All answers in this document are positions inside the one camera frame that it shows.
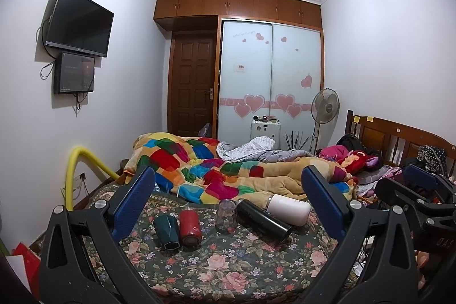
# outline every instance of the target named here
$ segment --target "wooden headboard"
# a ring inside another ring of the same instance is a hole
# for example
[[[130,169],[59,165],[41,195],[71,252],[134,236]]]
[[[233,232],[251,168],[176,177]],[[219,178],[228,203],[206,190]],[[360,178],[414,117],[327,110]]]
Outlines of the wooden headboard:
[[[400,166],[406,158],[416,157],[422,145],[444,148],[448,176],[453,175],[456,146],[435,134],[377,117],[354,115],[352,110],[347,113],[347,133],[356,135],[364,146],[381,151],[384,163],[391,166]]]

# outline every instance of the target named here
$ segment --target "white thermos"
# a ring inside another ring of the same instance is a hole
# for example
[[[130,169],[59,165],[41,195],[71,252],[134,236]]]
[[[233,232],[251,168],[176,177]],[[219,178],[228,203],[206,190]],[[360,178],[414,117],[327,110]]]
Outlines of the white thermos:
[[[273,195],[268,200],[266,211],[281,221],[302,227],[307,222],[311,204],[282,195]]]

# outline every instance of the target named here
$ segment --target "patchwork blanket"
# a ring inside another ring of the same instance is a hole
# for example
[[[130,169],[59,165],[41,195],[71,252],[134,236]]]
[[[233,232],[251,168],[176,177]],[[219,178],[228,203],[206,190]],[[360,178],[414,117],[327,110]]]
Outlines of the patchwork blanket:
[[[149,165],[163,191],[178,193],[190,202],[218,204],[222,199],[243,198],[265,207],[273,194],[305,199],[301,173],[304,167],[315,165],[347,199],[354,196],[352,176],[335,162],[301,157],[287,163],[227,163],[217,157],[218,143],[212,138],[183,138],[161,132],[139,136],[124,168],[126,182],[137,166]]]

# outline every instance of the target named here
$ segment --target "yellow pipe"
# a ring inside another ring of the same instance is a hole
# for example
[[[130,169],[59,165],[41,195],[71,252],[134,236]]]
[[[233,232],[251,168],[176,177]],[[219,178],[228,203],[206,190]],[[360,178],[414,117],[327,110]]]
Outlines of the yellow pipe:
[[[101,160],[92,154],[89,150],[84,147],[76,147],[70,155],[67,166],[67,176],[65,178],[65,206],[68,211],[73,210],[73,178],[74,170],[76,169],[76,163],[78,161],[79,155],[84,155],[92,163],[97,165],[102,171],[104,171],[112,179],[116,180],[119,176],[104,165]]]

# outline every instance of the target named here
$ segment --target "wooden wall cabinet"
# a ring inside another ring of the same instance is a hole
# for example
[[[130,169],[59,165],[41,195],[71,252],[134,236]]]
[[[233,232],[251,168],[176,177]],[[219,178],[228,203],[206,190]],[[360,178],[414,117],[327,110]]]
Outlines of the wooden wall cabinet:
[[[202,0],[202,15],[226,15],[228,0]]]
[[[192,23],[190,18],[227,15],[322,28],[320,6],[300,0],[157,0],[154,19],[165,30],[177,31],[185,17]]]
[[[254,0],[228,0],[227,14],[251,16],[254,13]]]
[[[154,18],[176,17],[178,3],[179,0],[157,0]]]
[[[197,16],[202,14],[202,0],[179,0],[177,16]]]
[[[318,4],[301,2],[301,23],[322,28],[321,10]]]
[[[277,0],[279,20],[301,23],[301,5],[298,0]]]
[[[277,0],[254,0],[254,17],[278,20]]]

